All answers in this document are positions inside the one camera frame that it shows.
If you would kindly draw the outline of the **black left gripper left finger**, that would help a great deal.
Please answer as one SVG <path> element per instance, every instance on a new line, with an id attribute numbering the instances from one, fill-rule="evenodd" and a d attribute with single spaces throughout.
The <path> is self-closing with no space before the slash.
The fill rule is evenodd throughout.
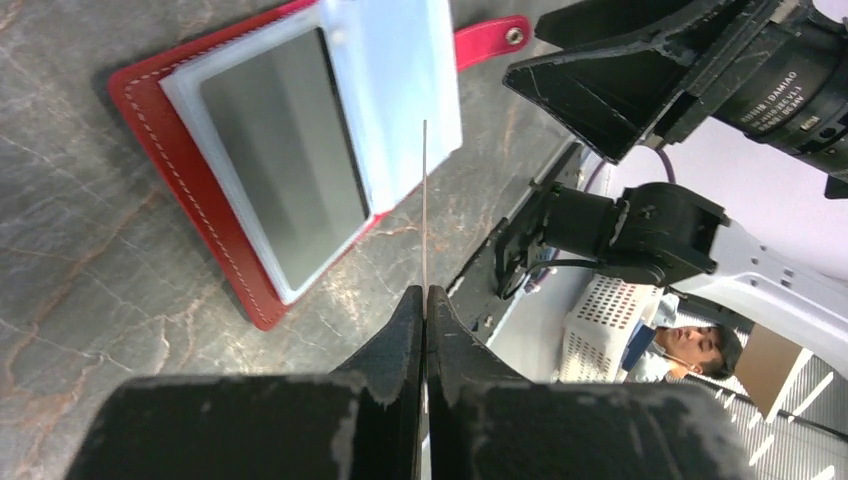
<path id="1" fill-rule="evenodd" d="M 423 290 L 333 371 L 148 376 L 103 403 L 70 479 L 416 479 Z"/>

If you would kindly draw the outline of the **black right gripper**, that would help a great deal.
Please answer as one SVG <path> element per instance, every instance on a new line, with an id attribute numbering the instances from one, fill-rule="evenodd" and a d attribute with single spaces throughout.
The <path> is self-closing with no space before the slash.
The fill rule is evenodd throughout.
<path id="1" fill-rule="evenodd" d="M 510 65 L 503 83 L 615 163 L 714 118 L 825 173 L 825 197 L 846 198 L 846 20 L 802 1 L 739 53 L 756 33 L 746 5 L 580 1 L 539 18 L 535 37 L 556 51 Z"/>

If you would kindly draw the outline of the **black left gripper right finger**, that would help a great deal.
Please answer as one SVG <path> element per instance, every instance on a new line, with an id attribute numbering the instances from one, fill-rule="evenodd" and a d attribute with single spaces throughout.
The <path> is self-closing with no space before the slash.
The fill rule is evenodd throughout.
<path id="1" fill-rule="evenodd" d="M 520 375 L 427 295 L 435 479 L 752 479 L 746 449 L 703 389 L 540 384 Z"/>

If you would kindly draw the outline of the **red leather card holder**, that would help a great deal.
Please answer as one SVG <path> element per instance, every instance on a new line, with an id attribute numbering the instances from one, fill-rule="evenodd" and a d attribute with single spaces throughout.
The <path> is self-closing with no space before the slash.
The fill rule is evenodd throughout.
<path id="1" fill-rule="evenodd" d="M 108 88 L 266 331 L 461 146 L 459 74 L 530 36 L 455 29 L 446 1 L 291 1 Z"/>

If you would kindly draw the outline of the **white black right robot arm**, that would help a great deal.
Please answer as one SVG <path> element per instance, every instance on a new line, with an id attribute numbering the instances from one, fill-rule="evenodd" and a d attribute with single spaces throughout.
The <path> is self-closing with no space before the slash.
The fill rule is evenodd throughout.
<path id="1" fill-rule="evenodd" d="M 824 172 L 847 195 L 847 23 L 810 1 L 582 1 L 542 15 L 553 53 L 510 65 L 504 85 L 601 159 L 662 153 L 715 118 Z M 495 292 L 543 268 L 536 251 L 629 283 L 691 294 L 847 370 L 847 292 L 792 265 L 718 204 L 673 182 L 618 199 L 537 184 L 498 241 Z"/>

